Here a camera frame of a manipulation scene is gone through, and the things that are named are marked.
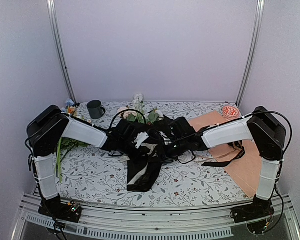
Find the cream printed ribbon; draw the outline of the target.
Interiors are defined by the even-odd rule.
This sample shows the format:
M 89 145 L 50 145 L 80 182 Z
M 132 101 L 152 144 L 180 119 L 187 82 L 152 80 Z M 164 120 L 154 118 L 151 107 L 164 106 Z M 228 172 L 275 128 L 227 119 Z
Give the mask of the cream printed ribbon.
M 144 157 L 131 159 L 127 155 L 127 190 L 144 193 L 148 192 L 158 179 L 166 154 L 162 143 L 142 143 L 139 149 L 144 150 Z

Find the black wrapping paper sheet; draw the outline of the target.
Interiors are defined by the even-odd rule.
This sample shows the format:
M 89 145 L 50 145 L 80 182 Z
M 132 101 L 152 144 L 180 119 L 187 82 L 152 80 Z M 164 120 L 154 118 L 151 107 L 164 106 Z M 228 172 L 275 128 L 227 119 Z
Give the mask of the black wrapping paper sheet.
M 129 158 L 127 191 L 145 193 L 155 184 L 166 159 L 165 143 L 160 133 L 171 137 L 169 124 L 172 122 L 167 116 L 152 125 L 121 119 L 113 128 L 114 150 Z

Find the small white flower stem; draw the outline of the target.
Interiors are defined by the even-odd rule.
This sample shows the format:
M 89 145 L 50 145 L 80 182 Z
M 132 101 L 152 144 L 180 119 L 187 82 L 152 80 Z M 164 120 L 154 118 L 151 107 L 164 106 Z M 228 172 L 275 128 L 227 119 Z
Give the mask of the small white flower stem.
M 137 111 L 136 120 L 139 123 L 145 124 L 146 117 L 145 117 L 145 112 L 144 112 L 144 95 L 142 93 L 136 93 L 133 96 L 132 103 L 133 103 L 134 109 Z

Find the white rose long stem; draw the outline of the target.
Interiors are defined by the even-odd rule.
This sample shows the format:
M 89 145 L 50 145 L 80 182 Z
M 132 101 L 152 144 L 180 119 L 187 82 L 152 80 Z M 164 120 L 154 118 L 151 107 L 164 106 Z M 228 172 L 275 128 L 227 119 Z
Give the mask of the white rose long stem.
M 135 122 L 138 117 L 138 113 L 136 111 L 134 111 L 133 109 L 130 109 L 128 106 L 120 107 L 117 110 L 117 113 L 119 114 L 118 116 L 121 119 L 125 119 L 130 122 Z

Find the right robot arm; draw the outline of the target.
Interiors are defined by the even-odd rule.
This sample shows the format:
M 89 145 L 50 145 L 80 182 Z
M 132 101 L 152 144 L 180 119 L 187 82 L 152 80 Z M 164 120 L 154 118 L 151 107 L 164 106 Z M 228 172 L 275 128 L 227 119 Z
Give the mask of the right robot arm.
M 254 112 L 227 121 L 217 111 L 186 120 L 179 117 L 169 125 L 174 135 L 165 146 L 168 157 L 187 151 L 209 151 L 215 161 L 207 168 L 223 168 L 248 197 L 257 199 L 249 206 L 252 218 L 268 210 L 284 160 L 285 127 L 274 112 L 257 107 Z

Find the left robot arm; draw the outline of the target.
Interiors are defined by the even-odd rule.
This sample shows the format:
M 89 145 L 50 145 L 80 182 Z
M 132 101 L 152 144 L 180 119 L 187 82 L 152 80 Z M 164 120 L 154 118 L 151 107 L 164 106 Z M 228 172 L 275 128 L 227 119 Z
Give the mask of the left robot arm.
M 53 159 L 60 159 L 63 139 L 72 139 L 104 151 L 119 151 L 126 155 L 137 154 L 142 143 L 149 137 L 138 133 L 136 126 L 121 120 L 116 127 L 104 129 L 92 123 L 62 112 L 56 105 L 50 105 L 26 128 L 25 145 L 33 161 L 33 172 L 39 185 L 41 198 L 46 201 L 45 209 L 53 216 L 64 213 L 64 205 L 56 200 L 59 196 Z

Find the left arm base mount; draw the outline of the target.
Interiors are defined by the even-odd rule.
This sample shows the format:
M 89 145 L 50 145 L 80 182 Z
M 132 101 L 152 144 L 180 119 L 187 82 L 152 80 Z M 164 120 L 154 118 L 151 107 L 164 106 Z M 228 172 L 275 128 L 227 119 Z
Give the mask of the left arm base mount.
M 42 201 L 38 213 L 56 220 L 78 223 L 82 215 L 82 207 L 76 203 L 62 203 L 59 200 Z

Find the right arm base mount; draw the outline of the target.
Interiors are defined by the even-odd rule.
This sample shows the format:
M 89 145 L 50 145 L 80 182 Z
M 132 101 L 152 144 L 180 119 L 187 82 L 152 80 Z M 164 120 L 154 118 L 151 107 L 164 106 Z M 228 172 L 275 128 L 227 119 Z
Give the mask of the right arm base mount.
M 271 200 L 254 198 L 251 204 L 234 207 L 230 211 L 230 218 L 235 223 L 249 222 L 247 229 L 253 235 L 263 235 L 268 230 L 275 213 Z

